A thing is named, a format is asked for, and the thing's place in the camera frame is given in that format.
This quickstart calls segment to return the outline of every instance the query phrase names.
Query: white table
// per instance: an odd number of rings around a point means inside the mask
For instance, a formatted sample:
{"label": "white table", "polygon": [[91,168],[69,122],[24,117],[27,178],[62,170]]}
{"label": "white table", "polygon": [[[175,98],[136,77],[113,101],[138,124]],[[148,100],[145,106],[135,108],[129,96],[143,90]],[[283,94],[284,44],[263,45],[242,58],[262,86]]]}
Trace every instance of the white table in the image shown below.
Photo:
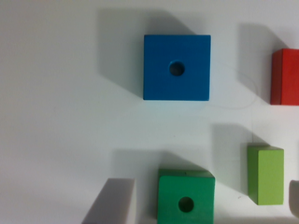
{"label": "white table", "polygon": [[[215,223],[297,223],[299,107],[271,106],[271,54],[299,48],[299,1],[2,1],[0,223],[80,223],[135,177],[155,223],[159,167],[217,178]],[[207,103],[142,100],[143,35],[212,35]],[[285,149],[284,205],[247,196],[247,143]]]}

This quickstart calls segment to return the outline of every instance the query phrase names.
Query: hole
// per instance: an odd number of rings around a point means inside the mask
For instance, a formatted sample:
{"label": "hole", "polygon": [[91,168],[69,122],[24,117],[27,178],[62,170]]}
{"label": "hole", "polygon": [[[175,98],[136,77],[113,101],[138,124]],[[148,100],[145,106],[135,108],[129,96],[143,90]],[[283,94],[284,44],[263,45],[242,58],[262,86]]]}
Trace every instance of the hole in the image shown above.
{"label": "hole", "polygon": [[182,62],[171,62],[169,65],[169,72],[172,75],[179,77],[185,72],[185,66]]}
{"label": "hole", "polygon": [[179,200],[178,207],[182,212],[191,212],[194,208],[194,201],[189,197],[183,197]]}

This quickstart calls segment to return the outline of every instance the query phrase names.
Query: blue block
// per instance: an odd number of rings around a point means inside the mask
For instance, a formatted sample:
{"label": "blue block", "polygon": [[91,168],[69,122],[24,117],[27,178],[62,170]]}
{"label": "blue block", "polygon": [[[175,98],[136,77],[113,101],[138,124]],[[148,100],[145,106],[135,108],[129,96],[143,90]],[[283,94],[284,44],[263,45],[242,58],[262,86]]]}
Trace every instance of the blue block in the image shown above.
{"label": "blue block", "polygon": [[145,35],[144,100],[208,101],[210,35]]}

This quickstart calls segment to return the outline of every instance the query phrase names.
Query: light green block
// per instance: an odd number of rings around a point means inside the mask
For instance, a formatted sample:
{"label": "light green block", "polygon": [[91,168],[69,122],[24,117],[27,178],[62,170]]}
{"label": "light green block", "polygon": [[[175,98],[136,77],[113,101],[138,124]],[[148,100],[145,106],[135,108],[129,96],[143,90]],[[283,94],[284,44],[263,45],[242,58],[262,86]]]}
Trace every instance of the light green block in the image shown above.
{"label": "light green block", "polygon": [[158,224],[213,224],[214,191],[209,171],[160,170]]}
{"label": "light green block", "polygon": [[283,149],[248,147],[249,197],[256,204],[283,204],[283,178]]}

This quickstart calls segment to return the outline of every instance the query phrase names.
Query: wooden block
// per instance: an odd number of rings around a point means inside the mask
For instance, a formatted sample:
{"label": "wooden block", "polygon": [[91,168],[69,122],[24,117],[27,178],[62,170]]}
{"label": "wooden block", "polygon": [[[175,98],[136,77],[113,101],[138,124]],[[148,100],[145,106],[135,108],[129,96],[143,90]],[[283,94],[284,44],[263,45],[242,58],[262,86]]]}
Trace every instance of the wooden block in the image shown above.
{"label": "wooden block", "polygon": [[145,35],[144,100],[208,101],[210,35]]}
{"label": "wooden block", "polygon": [[135,224],[135,181],[109,179],[82,224]]}
{"label": "wooden block", "polygon": [[160,170],[158,224],[214,223],[214,191],[208,171]]}
{"label": "wooden block", "polygon": [[256,204],[283,204],[283,178],[283,149],[248,147],[249,197]]}
{"label": "wooden block", "polygon": [[271,105],[299,105],[299,49],[272,56]]}
{"label": "wooden block", "polygon": [[290,183],[289,206],[292,214],[299,218],[299,181],[292,180]]}

